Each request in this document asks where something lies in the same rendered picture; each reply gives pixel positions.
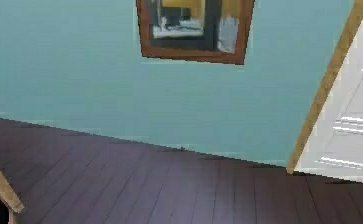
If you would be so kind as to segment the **white room door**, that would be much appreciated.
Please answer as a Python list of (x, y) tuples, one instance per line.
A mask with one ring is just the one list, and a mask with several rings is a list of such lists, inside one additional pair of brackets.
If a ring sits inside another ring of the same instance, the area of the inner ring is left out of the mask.
[(286, 170), (363, 183), (363, 0), (354, 0)]

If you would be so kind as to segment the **tan wooden pet house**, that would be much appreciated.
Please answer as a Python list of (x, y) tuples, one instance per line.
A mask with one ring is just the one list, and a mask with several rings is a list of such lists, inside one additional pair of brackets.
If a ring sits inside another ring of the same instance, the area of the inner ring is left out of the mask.
[(20, 197), (14, 191), (5, 175), (0, 170), (0, 200), (9, 211), (8, 224), (20, 224), (17, 216), (25, 209)]

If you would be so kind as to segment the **brown framed wall picture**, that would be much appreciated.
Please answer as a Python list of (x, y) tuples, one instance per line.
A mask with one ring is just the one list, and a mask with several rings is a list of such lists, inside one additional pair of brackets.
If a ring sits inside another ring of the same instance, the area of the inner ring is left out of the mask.
[(136, 0), (141, 55), (242, 65), (255, 0)]

